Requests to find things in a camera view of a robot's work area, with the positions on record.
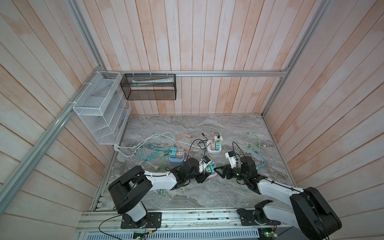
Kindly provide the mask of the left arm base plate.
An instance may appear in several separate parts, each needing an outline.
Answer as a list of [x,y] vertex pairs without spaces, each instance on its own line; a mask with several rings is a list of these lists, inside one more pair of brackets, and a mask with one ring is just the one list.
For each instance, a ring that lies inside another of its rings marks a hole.
[[121,229],[160,228],[162,222],[161,212],[149,212],[141,220],[135,222],[128,214],[123,214]]

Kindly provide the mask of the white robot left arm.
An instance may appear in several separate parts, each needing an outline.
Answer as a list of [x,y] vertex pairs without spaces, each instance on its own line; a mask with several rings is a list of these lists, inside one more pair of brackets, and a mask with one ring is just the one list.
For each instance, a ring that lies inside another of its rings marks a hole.
[[209,176],[206,167],[212,162],[205,156],[200,161],[189,158],[181,165],[163,173],[145,171],[135,166],[113,181],[108,190],[118,214],[128,215],[136,224],[146,222],[148,211],[142,199],[149,191],[176,190],[190,181],[203,183]]

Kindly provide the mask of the light green USB charger plug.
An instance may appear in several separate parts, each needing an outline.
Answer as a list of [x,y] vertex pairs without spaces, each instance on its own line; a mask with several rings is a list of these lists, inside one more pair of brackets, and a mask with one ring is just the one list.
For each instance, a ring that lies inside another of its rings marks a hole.
[[209,173],[209,174],[212,173],[212,165],[211,164],[207,165],[206,172]]

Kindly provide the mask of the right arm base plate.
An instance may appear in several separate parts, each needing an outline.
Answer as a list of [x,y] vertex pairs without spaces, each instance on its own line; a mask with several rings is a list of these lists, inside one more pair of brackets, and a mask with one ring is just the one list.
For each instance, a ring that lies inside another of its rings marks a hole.
[[255,205],[254,210],[246,210],[243,208],[237,209],[237,214],[240,216],[242,226],[265,226],[267,224],[281,225],[281,222],[270,220],[266,217],[263,207],[272,203],[272,200],[264,200]]

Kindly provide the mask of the teal USB charger plug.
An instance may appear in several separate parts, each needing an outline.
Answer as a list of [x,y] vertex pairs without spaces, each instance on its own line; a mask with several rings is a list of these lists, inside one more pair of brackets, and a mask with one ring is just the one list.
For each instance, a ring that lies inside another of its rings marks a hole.
[[210,169],[211,169],[211,174],[212,175],[214,175],[214,174],[216,174],[216,172],[215,172],[215,165],[210,165]]

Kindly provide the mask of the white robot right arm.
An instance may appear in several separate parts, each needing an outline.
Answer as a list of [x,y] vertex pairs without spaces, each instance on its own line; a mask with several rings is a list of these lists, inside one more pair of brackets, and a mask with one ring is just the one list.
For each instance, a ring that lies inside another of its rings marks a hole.
[[258,225],[272,221],[295,227],[310,240],[323,240],[342,228],[342,222],[316,188],[295,188],[260,175],[250,156],[215,168],[223,179],[241,181],[249,190],[267,196],[255,205],[252,220]]

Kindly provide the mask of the pink power strip cube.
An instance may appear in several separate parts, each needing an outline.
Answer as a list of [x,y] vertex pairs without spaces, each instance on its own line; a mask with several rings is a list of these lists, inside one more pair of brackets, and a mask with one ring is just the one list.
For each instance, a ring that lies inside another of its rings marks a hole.
[[215,172],[214,169],[211,169],[211,174],[207,177],[207,179],[213,179],[217,176],[218,174]]

